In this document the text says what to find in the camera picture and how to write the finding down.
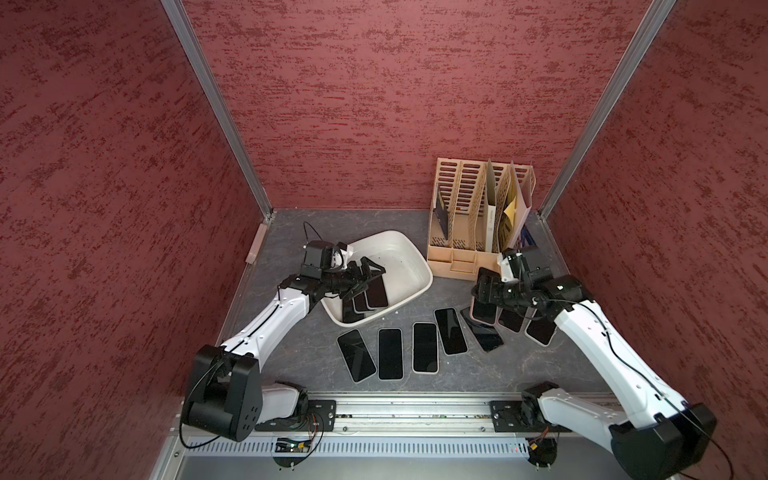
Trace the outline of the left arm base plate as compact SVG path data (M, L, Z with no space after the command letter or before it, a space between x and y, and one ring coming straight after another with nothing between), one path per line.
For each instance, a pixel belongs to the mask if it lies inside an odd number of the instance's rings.
M332 432L335 427L337 402L310 399L304 415L273 419L254 427L255 432L312 433L315 429Z

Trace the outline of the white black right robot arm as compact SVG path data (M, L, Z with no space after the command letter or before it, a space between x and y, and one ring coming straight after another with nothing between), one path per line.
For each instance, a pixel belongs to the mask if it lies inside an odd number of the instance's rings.
M506 282L482 268L472 295L504 310L541 313L543 322L581 350L621 405L611 410L543 382L522 393L525 423L561 426L591 440L612 453L632 479L670 479L703 458L715 415L662 380L574 276Z

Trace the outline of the white plastic storage box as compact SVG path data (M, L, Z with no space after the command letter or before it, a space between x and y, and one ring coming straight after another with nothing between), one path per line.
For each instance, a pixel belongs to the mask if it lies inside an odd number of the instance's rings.
M362 238L349 244L352 248L351 259L359 261L367 257L382 265L388 306L373 312L353 323L344 323L343 303L338 298L325 298L321 301L325 312L338 326L353 328L394 314L408 302L426 292L433 283L433 273L426 259L402 232L388 230Z

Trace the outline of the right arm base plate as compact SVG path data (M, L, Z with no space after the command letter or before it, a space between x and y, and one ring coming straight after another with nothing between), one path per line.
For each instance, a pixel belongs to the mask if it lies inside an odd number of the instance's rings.
M522 414L522 401L490 401L490 419L495 433L524 434L536 437L548 429L549 434L570 433L570 430L542 421L530 423Z

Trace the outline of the black phone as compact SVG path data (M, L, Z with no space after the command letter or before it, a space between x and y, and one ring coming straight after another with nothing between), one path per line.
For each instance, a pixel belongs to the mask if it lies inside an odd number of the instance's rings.
M485 353L490 353L504 345L502 337L492 325L471 318L468 307L462 309L460 315Z
M362 382L376 373L373 358L357 329L339 336L337 345L355 383Z
M463 330L454 308L441 308L434 311L443 350L446 355L458 355L468 351Z

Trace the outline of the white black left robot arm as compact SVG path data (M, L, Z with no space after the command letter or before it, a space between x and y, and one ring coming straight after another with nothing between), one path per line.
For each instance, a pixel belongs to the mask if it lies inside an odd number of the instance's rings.
M303 387L265 384L262 367L283 338L326 297L351 299L386 269L367 257L348 267L291 275L246 327L219 346L195 354L179 425L236 442L269 421L300 422L307 415Z

